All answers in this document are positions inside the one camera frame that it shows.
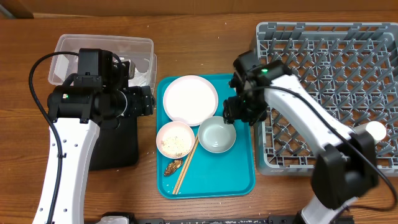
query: clear plastic container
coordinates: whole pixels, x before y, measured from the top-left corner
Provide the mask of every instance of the clear plastic container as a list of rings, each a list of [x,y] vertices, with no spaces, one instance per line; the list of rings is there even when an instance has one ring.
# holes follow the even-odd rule
[[[124,59],[136,64],[136,74],[129,80],[129,86],[149,85],[152,93],[156,81],[156,55],[151,39],[137,37],[121,37],[111,35],[64,34],[60,37],[56,52],[79,52],[81,48],[97,48],[111,51]],[[78,57],[59,55],[53,57],[49,72],[49,82],[61,85],[72,73],[77,72]]]

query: dish rack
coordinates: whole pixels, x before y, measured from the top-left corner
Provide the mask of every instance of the dish rack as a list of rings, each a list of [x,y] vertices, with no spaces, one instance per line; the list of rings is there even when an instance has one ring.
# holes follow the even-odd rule
[[[386,138],[377,166],[398,176],[398,24],[262,22],[251,42],[264,63],[282,60],[327,112],[349,127],[379,121]],[[264,175],[310,175],[303,137],[273,108],[254,127],[256,166]]]

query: wooden chopstick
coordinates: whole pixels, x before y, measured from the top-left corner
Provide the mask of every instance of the wooden chopstick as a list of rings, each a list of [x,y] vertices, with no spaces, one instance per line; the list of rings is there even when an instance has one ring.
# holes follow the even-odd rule
[[[191,164],[191,160],[193,157],[193,154],[195,153],[197,146],[199,144],[199,140],[198,140],[198,135],[195,138],[195,143],[193,145],[193,149],[192,151],[188,154],[187,159],[185,160],[184,166],[182,167],[180,176],[178,177],[177,183],[175,184],[174,190],[173,190],[173,194],[178,194],[178,191],[180,191],[180,187],[182,185],[182,182],[185,178],[185,174],[187,173],[188,167]]]

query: wooden table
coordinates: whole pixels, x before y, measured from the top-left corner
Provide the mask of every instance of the wooden table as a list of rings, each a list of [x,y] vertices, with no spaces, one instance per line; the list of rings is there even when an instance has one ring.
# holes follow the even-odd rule
[[[398,22],[396,11],[237,14],[222,16],[92,17],[0,21],[0,223],[32,223],[49,154],[49,128],[27,84],[41,56],[54,51],[62,34],[104,34],[151,38],[157,54],[157,81],[171,75],[231,73],[233,60],[248,50],[262,21]],[[43,104],[54,86],[47,81],[50,60],[35,73]],[[295,214],[311,199],[307,177],[266,177],[256,173],[254,190],[243,197],[167,200],[156,187],[155,115],[138,119],[140,162],[136,167],[90,172],[85,218],[108,211],[137,218],[243,218]],[[392,178],[398,187],[398,179]],[[360,204],[387,206],[384,184]],[[353,210],[356,223],[398,223],[398,210]]]

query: blue tray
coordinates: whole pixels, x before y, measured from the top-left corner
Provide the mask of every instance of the blue tray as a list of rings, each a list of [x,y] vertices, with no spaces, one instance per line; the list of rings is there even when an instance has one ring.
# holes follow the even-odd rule
[[[217,90],[218,107],[216,116],[222,116],[223,102],[230,96],[236,95],[228,86],[232,74],[200,75],[206,78]],[[157,87],[156,130],[171,122],[163,108],[163,95],[172,81],[179,77],[163,79]],[[172,159],[164,157],[157,151],[157,188],[169,199],[219,197],[248,194],[256,183],[254,176],[254,159],[251,144],[250,127],[240,120],[236,121],[236,142],[227,152],[214,154],[206,151],[200,144],[193,155],[184,181],[178,195],[173,195],[173,189],[182,169],[170,177],[163,173]],[[199,126],[193,127],[195,135]]]

